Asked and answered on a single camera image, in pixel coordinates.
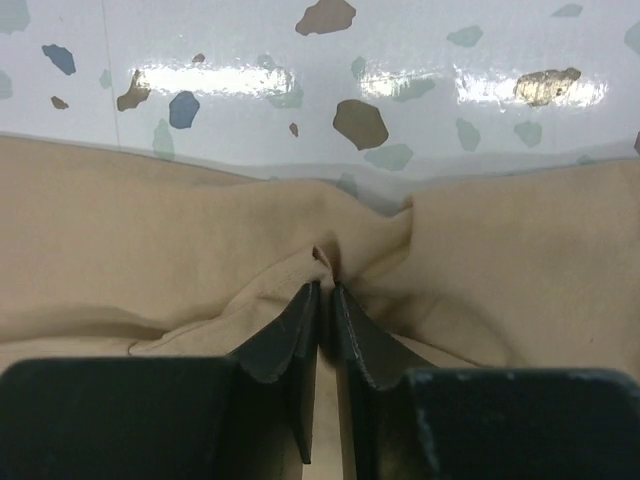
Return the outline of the beige t shirt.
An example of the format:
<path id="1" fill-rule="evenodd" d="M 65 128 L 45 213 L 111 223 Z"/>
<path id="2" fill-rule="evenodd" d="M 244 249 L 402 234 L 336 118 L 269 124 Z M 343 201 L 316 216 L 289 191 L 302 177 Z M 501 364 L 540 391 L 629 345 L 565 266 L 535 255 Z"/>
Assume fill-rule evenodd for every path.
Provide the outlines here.
<path id="1" fill-rule="evenodd" d="M 1 142 L 1 377 L 41 358 L 224 356 L 320 287 L 311 460 L 343 472 L 332 293 L 439 368 L 639 388 L 639 165 L 431 186 L 384 216 L 316 181 Z"/>

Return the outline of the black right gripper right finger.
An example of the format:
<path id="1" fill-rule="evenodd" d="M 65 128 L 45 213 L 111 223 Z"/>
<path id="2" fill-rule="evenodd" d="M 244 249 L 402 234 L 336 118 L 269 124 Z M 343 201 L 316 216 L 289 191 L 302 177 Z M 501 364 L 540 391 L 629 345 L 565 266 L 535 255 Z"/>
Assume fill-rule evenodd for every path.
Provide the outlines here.
<path id="1" fill-rule="evenodd" d="M 607 369 L 439 368 L 332 293 L 348 479 L 635 479 L 639 388 Z"/>

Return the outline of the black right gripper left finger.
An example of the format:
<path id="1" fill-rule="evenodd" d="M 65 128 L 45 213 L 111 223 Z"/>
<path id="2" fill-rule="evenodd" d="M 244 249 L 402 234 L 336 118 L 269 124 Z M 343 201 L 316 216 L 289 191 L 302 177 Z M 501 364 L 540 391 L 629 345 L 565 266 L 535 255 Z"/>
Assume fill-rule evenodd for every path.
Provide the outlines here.
<path id="1" fill-rule="evenodd" d="M 1 377 L 5 479 L 297 479 L 320 287 L 224 356 L 41 358 Z"/>

